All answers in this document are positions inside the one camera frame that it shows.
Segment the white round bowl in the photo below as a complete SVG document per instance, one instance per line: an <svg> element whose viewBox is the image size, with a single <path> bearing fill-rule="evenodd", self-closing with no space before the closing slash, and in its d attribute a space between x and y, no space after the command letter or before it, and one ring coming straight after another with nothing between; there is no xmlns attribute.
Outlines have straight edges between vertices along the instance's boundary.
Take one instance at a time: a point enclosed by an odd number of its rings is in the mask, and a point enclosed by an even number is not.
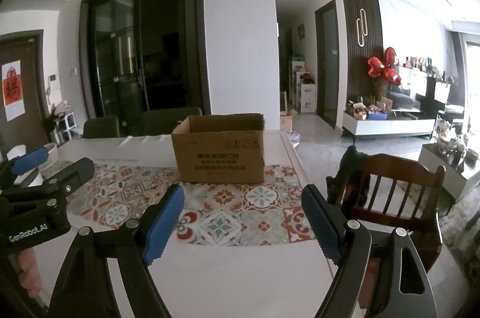
<svg viewBox="0 0 480 318"><path fill-rule="evenodd" d="M58 147L56 144L46 144L28 152L26 146L21 144L7 152L7 159L13 162L10 170L15 175L23 175L33 169L41 172L58 161Z"/></svg>

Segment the wooden dining chair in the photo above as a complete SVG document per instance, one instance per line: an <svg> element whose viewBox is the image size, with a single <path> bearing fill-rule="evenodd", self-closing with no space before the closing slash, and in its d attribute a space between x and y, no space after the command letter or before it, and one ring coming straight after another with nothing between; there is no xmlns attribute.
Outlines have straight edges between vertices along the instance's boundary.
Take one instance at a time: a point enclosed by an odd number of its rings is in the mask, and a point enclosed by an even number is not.
<svg viewBox="0 0 480 318"><path fill-rule="evenodd" d="M370 174L365 206L357 204L358 194L346 198L346 183L334 205L348 218L405 229L430 271L443 246L438 207L445 167L430 170L418 161L378 153L368 155L360 170L363 177Z"/></svg>

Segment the dark upholstered chair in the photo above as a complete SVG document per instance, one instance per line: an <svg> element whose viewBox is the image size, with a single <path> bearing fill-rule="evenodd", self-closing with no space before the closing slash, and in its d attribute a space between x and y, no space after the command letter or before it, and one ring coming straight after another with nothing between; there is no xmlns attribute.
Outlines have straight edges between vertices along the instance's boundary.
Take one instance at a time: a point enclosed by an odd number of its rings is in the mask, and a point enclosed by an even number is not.
<svg viewBox="0 0 480 318"><path fill-rule="evenodd" d="M140 127L142 135L170 135L188 116L201 116L199 107L167 108L147 111L142 114Z"/></svg>
<svg viewBox="0 0 480 318"><path fill-rule="evenodd" d="M119 138L120 125L115 116L89 119L83 127L83 138Z"/></svg>

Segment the red paper door poster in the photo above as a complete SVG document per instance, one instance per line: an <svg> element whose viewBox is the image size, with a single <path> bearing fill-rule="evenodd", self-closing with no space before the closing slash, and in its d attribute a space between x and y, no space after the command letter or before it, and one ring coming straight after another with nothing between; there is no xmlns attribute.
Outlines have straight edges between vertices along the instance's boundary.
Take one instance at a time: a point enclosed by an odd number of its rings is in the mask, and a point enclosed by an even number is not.
<svg viewBox="0 0 480 318"><path fill-rule="evenodd" d="M25 114L24 93L21 82L21 61L1 66L1 91L7 122Z"/></svg>

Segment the dark jacket on chair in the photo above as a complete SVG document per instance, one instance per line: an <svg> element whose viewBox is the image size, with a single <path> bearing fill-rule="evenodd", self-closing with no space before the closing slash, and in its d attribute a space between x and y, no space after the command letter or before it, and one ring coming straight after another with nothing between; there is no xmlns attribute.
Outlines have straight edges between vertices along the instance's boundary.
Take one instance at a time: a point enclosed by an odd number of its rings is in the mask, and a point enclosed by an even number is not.
<svg viewBox="0 0 480 318"><path fill-rule="evenodd" d="M346 183L346 198L352 199L354 194L358 194L357 204L365 206L368 199L370 187L370 174L363 177L360 167L366 162L368 155L359 152L355 145L350 145L343 153L339 168L334 177L325 178L327 188L327 202L336 204L340 195L343 183Z"/></svg>

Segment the patterned tile table mat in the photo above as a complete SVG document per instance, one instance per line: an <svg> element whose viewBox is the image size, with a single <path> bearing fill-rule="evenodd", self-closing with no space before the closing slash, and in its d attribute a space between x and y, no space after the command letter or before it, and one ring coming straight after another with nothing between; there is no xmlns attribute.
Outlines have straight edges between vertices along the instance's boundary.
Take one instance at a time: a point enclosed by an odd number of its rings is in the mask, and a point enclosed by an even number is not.
<svg viewBox="0 0 480 318"><path fill-rule="evenodd" d="M97 164L94 177L67 198L67 210L112 229L139 218L179 183L174 168ZM302 187L289 166L268 165L260 184L182 183L177 238L211 247L258 247L312 240Z"/></svg>

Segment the white tv cabinet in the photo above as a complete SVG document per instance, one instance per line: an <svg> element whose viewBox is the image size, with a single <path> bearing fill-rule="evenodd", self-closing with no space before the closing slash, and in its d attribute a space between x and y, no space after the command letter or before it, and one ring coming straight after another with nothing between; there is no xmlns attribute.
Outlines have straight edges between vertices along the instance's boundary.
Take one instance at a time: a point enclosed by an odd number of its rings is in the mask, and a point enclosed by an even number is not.
<svg viewBox="0 0 480 318"><path fill-rule="evenodd" d="M343 113L342 136L355 142L359 138L396 138L430 136L435 119L357 120Z"/></svg>

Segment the dark glass sliding door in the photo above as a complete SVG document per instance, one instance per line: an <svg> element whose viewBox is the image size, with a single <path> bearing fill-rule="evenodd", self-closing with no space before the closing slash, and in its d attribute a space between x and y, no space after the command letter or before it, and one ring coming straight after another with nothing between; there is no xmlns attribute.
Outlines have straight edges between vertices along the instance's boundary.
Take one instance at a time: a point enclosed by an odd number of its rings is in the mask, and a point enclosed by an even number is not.
<svg viewBox="0 0 480 318"><path fill-rule="evenodd" d="M83 0L80 83L87 117L138 135L149 111L210 113L204 0Z"/></svg>

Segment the brown cardboard box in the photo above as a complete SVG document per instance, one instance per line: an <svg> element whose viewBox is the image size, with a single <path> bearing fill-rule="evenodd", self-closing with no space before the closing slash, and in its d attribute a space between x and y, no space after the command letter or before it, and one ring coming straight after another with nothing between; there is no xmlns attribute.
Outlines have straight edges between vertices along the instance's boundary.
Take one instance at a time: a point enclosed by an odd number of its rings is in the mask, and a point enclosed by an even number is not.
<svg viewBox="0 0 480 318"><path fill-rule="evenodd" d="M264 181L264 116L260 113L189 116L172 132L185 183Z"/></svg>

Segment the white storage shelf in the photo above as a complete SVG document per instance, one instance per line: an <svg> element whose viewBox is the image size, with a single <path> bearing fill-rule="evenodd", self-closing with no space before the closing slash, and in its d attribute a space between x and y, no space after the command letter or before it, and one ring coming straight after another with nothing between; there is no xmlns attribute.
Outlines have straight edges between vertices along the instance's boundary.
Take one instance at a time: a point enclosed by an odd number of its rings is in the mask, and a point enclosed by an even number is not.
<svg viewBox="0 0 480 318"><path fill-rule="evenodd" d="M290 99L300 113L315 113L317 110L317 86L305 61L294 58L289 72Z"/></svg>

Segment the red bow balloon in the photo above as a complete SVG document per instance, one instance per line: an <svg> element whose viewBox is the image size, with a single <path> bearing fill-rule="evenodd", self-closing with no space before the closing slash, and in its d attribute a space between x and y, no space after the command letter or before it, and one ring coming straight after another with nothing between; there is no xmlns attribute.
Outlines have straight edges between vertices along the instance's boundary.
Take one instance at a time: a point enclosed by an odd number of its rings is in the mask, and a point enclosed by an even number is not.
<svg viewBox="0 0 480 318"><path fill-rule="evenodd" d="M396 52L392 47L389 47L384 52L383 60L377 57L368 58L368 75L372 79L384 77L389 83L399 86L401 84L401 77L394 68Z"/></svg>

